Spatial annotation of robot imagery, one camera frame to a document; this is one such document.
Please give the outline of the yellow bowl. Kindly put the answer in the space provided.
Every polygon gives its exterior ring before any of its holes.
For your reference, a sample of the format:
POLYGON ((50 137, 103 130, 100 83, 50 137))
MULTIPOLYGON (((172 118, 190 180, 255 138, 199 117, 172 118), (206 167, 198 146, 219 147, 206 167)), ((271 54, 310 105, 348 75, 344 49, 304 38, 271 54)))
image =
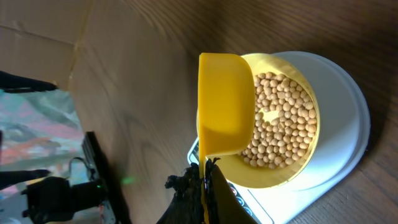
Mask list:
MULTIPOLYGON (((320 119, 320 113, 318 111, 319 106, 313 88, 304 75, 291 63, 269 54, 248 54, 240 57, 245 59, 251 68, 253 79, 254 75, 260 72, 274 72, 283 73, 301 84, 314 101, 317 111, 317 120, 320 119)), ((315 151, 317 142, 318 141, 314 139, 303 158, 286 168, 277 168, 275 170, 270 168, 249 167, 244 164, 243 161, 240 161, 238 153, 224 156, 208 156, 206 158, 213 159, 215 157, 220 157, 221 160, 218 165, 228 181, 250 189, 264 189, 282 185, 292 180, 303 171, 315 151)))

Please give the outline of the soybeans in bowl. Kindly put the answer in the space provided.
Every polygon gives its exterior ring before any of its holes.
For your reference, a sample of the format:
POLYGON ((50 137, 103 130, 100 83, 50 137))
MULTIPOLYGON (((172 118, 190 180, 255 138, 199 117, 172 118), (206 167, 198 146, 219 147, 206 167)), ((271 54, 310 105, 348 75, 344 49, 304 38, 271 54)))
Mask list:
POLYGON ((238 153, 253 167, 285 168, 303 158, 318 128, 308 91, 283 73, 254 76, 255 124, 247 148, 238 153))

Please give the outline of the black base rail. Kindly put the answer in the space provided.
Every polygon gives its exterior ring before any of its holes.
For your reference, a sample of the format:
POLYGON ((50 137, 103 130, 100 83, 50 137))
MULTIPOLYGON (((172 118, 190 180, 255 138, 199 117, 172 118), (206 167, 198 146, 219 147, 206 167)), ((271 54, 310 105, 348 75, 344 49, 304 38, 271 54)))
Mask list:
POLYGON ((131 224, 129 209, 121 190, 121 181, 113 174, 105 154, 93 131, 85 133, 82 143, 85 162, 90 171, 88 178, 101 192, 102 223, 131 224))

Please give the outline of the yellow measuring scoop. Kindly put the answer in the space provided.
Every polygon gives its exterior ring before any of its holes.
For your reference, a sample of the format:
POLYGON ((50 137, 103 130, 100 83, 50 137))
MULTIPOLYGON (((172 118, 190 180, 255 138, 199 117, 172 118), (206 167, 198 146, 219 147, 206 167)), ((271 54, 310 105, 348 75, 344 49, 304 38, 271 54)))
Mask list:
POLYGON ((254 80, 248 63, 235 54, 202 53, 198 66, 200 177, 206 157, 238 153, 254 128, 254 80))

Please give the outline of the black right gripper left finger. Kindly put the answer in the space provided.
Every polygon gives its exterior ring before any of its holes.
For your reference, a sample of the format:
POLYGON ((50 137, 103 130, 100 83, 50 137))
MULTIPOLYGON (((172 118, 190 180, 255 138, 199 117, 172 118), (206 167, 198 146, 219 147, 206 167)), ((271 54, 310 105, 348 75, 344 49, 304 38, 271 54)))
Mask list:
POLYGON ((182 176, 170 175, 166 189, 174 189, 171 203, 157 224, 201 224, 204 221, 204 208, 201 204, 201 184, 199 166, 191 163, 182 176))

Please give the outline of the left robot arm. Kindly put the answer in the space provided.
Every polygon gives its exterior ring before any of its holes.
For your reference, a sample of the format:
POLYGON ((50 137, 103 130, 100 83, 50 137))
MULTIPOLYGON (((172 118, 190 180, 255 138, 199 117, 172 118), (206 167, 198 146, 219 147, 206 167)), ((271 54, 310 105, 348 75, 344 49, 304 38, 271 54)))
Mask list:
POLYGON ((69 221, 76 212, 100 205, 105 193, 100 180, 70 185, 67 179, 47 177, 22 191, 27 196, 22 216, 34 224, 69 221))

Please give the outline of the white digital kitchen scale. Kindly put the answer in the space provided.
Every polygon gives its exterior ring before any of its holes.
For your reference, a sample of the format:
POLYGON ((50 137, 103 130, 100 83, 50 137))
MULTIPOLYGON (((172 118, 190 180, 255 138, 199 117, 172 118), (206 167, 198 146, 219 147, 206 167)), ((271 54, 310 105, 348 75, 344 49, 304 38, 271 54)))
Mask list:
MULTIPOLYGON (((282 185, 250 189, 226 180, 238 202, 257 223, 287 223, 353 170, 368 145, 371 121, 361 90, 336 63, 308 52, 270 55, 296 67, 315 92, 320 113, 315 151, 303 171, 282 185)), ((199 166, 198 136, 188 160, 199 166)), ((201 187, 201 201, 207 223, 205 184, 201 187)))

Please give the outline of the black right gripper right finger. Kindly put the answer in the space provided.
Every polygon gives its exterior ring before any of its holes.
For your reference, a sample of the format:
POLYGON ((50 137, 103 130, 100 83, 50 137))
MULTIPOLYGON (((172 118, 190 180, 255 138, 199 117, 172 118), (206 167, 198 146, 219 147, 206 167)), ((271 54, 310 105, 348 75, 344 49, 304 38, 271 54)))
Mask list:
POLYGON ((221 169, 220 158, 208 159, 205 164, 205 202, 209 224, 256 224, 238 202, 221 169))

